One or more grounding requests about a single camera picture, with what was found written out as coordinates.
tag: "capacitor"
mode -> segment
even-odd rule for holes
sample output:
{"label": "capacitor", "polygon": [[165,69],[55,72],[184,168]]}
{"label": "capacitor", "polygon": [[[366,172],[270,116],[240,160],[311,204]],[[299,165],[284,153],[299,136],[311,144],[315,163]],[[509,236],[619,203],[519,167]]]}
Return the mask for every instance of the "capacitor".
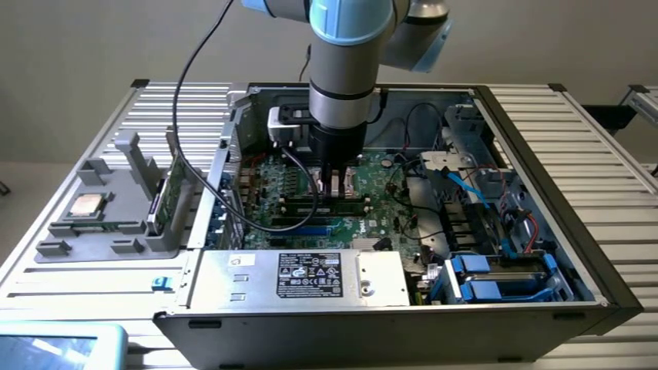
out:
{"label": "capacitor", "polygon": [[379,162],[379,164],[382,164],[382,167],[388,169],[392,167],[392,161],[391,160],[382,160],[382,162]]}

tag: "warning label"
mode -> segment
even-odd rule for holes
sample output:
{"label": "warning label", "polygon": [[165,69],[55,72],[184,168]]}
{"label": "warning label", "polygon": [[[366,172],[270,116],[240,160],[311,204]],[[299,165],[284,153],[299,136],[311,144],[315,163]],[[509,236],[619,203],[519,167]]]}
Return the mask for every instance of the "warning label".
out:
{"label": "warning label", "polygon": [[279,254],[276,294],[282,298],[340,298],[340,253]]}

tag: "tablet screen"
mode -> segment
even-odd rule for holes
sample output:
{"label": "tablet screen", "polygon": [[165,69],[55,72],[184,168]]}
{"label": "tablet screen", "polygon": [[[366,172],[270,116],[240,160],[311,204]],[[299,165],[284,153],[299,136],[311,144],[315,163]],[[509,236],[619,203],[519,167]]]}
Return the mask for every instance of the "tablet screen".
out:
{"label": "tablet screen", "polygon": [[0,368],[81,370],[95,344],[95,338],[0,335]]}

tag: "open computer chassis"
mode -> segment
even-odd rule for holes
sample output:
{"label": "open computer chassis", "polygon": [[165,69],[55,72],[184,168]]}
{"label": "open computer chassis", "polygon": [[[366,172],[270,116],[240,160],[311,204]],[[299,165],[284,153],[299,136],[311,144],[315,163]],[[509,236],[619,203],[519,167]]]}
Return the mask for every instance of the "open computer chassis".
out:
{"label": "open computer chassis", "polygon": [[[380,207],[368,203],[366,214],[351,214],[339,223],[319,222],[302,234],[267,236],[224,214],[204,193],[190,242],[199,248],[199,259],[187,271],[191,284],[178,306],[153,318],[196,368],[527,362],[578,335],[605,334],[642,311],[490,89],[458,85],[378,88],[387,108],[368,128],[364,155],[360,163],[354,163],[356,177],[347,190],[359,201],[382,202]],[[275,166],[283,171],[290,168],[271,151],[268,116],[278,106],[307,104],[307,85],[252,83],[236,91],[208,179],[248,215],[272,222],[288,211],[280,203],[286,194],[263,196],[262,192],[279,192],[282,186],[303,195],[306,187],[295,181],[291,186],[283,174],[267,172],[279,168]],[[432,112],[416,112],[418,117],[410,114],[419,103],[431,103],[446,119],[438,129],[438,145],[436,117],[427,119]],[[374,99],[372,111],[378,105]],[[404,116],[398,125],[396,118]],[[418,122],[410,128],[411,118]],[[414,137],[411,145],[406,131]],[[298,154],[308,157],[306,134],[302,129],[290,137]],[[396,180],[400,189],[391,189],[386,179],[398,167],[399,155],[422,158],[423,165],[415,168],[418,176]],[[384,160],[391,161],[391,169]],[[386,176],[372,175],[379,166]],[[267,176],[276,176],[274,183],[254,186],[254,178],[262,181]],[[400,193],[406,181],[411,194]],[[420,182],[416,189],[414,181]],[[370,188],[367,194],[358,189],[372,183],[382,188],[380,197]],[[419,195],[423,187],[428,193]],[[454,227],[450,217],[431,219],[420,210],[418,224],[407,232],[423,237],[432,228],[443,227],[444,233],[418,243],[402,237],[400,227],[408,223],[392,225],[398,206],[390,202],[391,195],[407,197],[412,205],[430,205],[443,214],[447,208],[460,206],[474,240],[455,242],[460,226]],[[537,251],[525,253],[530,233],[526,236],[522,229],[514,229],[519,215],[507,219],[503,207],[535,215],[542,229],[541,242],[534,240]],[[496,215],[505,214],[502,224],[513,225],[502,238],[491,238],[491,230],[484,230],[496,226],[487,222],[474,226],[472,219],[478,214],[482,218],[488,208]],[[352,217],[356,219],[346,227],[343,222]],[[491,252],[483,247],[487,243],[494,245]],[[303,277],[312,278],[308,268],[327,268],[327,261],[338,261],[339,293],[318,285],[318,276],[315,293],[290,287],[294,276],[282,268],[303,265]],[[529,263],[519,267],[518,261]],[[410,283],[414,264],[423,269],[423,276]],[[549,294],[517,296],[506,291],[503,280],[515,279],[518,272],[553,274],[553,286],[541,287],[550,288]],[[555,284],[562,283],[565,289],[557,289]]]}

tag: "robotic arm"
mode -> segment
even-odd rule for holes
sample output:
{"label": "robotic arm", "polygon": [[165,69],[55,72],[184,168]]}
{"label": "robotic arm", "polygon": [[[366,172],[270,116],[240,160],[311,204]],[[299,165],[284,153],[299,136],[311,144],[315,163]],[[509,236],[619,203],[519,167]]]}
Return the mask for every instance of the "robotic arm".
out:
{"label": "robotic arm", "polygon": [[443,0],[243,0],[275,18],[308,22],[311,44],[308,146],[323,183],[363,150],[379,64],[428,72],[450,33]]}

